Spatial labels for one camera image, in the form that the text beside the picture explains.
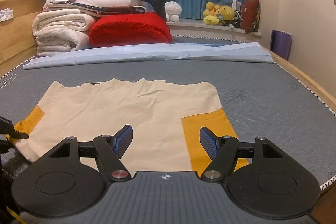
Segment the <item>beige and mustard hoodie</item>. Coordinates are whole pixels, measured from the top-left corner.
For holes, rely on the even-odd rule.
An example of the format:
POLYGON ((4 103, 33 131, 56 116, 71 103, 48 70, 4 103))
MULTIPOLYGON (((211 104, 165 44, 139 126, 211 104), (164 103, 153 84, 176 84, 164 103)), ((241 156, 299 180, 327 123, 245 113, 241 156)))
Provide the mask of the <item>beige and mustard hoodie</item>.
POLYGON ((130 173, 202 173, 210 158, 200 143, 201 128, 218 136, 236 136, 210 83, 112 79, 73 88, 52 83, 28 117, 15 125, 29 138, 12 143, 34 162, 68 136, 91 141, 113 135, 127 124, 133 129, 133 140, 121 160, 130 173))

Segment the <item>wooden bed headboard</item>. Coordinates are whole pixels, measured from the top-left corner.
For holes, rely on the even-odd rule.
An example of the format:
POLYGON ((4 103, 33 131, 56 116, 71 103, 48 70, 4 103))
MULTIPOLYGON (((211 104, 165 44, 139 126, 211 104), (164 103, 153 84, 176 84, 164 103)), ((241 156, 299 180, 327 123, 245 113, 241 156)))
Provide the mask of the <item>wooden bed headboard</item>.
POLYGON ((1 22, 1 76, 22 65, 37 52, 32 24, 46 0, 1 0, 1 9, 13 10, 13 19, 1 22))

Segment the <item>light blue folded sheet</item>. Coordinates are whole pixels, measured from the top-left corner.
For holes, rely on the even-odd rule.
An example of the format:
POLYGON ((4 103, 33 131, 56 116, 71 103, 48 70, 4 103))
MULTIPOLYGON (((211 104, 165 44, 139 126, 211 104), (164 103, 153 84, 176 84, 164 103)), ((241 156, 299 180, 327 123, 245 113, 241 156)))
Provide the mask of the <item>light blue folded sheet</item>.
POLYGON ((247 63, 273 63, 271 54, 259 43, 209 46, 193 43, 138 44, 91 48, 31 59, 24 70, 84 64, 132 61, 215 60, 247 63))

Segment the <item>cream folded blanket stack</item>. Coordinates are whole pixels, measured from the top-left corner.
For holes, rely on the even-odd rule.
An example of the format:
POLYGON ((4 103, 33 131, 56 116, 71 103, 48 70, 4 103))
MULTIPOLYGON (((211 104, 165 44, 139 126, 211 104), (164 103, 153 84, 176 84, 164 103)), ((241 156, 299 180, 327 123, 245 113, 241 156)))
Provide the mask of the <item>cream folded blanket stack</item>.
POLYGON ((41 12, 36 16, 32 32, 37 44, 37 56, 90 48, 88 33, 96 19, 78 9, 41 12))

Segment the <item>tissue pack on headboard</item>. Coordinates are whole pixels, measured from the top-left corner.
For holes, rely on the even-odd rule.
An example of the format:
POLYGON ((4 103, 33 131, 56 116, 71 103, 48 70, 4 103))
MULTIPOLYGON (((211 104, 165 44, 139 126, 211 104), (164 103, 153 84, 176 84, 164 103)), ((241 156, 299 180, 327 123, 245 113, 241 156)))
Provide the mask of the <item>tissue pack on headboard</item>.
POLYGON ((14 11, 6 8, 0 11, 0 22, 4 22, 14 18, 14 11))

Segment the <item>red folded blanket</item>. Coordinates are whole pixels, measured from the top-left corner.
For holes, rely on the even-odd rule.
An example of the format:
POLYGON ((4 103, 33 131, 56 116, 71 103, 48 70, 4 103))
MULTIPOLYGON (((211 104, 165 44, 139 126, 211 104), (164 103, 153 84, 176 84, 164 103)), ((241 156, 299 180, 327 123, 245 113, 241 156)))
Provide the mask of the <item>red folded blanket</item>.
POLYGON ((166 21, 155 12, 104 16, 88 36, 95 48, 173 42, 166 21))

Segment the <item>purple mat roll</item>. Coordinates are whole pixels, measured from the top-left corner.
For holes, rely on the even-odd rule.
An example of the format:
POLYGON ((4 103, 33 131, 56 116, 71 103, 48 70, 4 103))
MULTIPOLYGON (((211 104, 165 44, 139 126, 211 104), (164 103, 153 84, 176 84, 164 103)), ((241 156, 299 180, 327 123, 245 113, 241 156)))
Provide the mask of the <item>purple mat roll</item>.
POLYGON ((283 31, 272 30, 270 36, 270 50, 283 59, 288 60, 292 36, 283 31))

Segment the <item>yellow plush toys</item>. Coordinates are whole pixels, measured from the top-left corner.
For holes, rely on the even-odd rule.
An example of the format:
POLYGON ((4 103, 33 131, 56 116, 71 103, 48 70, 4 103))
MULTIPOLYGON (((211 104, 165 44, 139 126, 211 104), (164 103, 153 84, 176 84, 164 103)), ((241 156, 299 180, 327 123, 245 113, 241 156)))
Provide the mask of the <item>yellow plush toys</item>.
POLYGON ((232 7, 207 2, 203 11, 203 23, 209 26, 229 26, 234 28, 238 17, 232 7))

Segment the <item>dark red plush cushion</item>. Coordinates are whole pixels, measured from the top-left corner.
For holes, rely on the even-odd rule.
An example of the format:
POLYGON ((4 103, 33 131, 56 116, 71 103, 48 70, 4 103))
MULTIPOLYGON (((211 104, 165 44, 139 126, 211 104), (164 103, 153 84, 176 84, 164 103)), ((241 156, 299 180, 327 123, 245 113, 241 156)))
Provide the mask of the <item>dark red plush cushion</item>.
POLYGON ((240 28, 246 34, 254 32, 260 19, 260 1, 246 0, 241 8, 241 25, 240 28))

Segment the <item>white folded duvet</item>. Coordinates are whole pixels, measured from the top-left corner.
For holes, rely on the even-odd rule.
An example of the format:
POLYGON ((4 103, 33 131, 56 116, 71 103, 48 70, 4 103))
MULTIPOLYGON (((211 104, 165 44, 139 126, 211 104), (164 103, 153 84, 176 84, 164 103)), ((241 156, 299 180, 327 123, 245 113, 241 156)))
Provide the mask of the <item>white folded duvet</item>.
POLYGON ((77 9, 98 18, 116 14, 147 14, 140 0, 52 0, 43 7, 43 11, 62 9, 77 9))

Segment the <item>white plush toy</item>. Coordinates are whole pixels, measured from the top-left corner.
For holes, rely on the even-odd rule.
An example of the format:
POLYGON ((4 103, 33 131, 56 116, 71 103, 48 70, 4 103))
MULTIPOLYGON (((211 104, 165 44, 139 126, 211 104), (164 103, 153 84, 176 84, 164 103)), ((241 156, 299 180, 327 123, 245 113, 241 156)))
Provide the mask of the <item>white plush toy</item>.
POLYGON ((179 22, 179 15, 182 12, 182 8, 179 3, 170 1, 165 3, 166 21, 167 22, 179 22))

